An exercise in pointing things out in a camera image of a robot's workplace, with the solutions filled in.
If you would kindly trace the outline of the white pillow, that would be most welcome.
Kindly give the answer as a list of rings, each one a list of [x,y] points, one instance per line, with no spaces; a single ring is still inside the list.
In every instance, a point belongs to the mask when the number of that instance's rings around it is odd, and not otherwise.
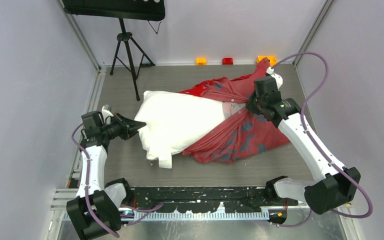
[[[157,160],[160,168],[171,169],[173,155],[190,147],[239,109],[232,102],[145,91],[134,119],[146,124],[138,130],[146,159]]]

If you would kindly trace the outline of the red patterned pillowcase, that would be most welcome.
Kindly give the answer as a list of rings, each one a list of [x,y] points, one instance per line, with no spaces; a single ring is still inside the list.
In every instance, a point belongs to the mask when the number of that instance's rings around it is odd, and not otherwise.
[[[228,79],[227,77],[205,80],[182,93],[206,99],[246,104],[254,91],[254,81],[266,74],[270,63],[263,59],[253,73]],[[236,160],[284,146],[289,139],[267,121],[245,107],[228,117],[200,140],[182,151],[199,163],[220,162],[230,164]]]

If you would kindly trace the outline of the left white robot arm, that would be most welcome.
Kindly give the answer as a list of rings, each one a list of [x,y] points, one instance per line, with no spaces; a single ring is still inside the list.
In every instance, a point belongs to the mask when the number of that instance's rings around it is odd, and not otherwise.
[[[66,211],[81,240],[93,240],[106,234],[118,237],[122,226],[119,207],[133,202],[133,193],[124,178],[104,182],[110,141],[129,140],[146,126],[109,110],[91,111],[81,116],[81,142],[74,141],[82,157],[80,184]]]

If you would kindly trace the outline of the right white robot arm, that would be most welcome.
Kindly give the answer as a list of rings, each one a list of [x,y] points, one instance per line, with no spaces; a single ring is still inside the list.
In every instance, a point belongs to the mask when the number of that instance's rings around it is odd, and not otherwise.
[[[297,102],[282,98],[274,77],[264,76],[254,81],[254,92],[246,109],[262,115],[287,137],[313,178],[301,181],[282,175],[267,181],[265,198],[268,203],[279,205],[284,199],[297,200],[321,215],[354,199],[360,172],[356,167],[346,167],[327,149],[301,114]]]

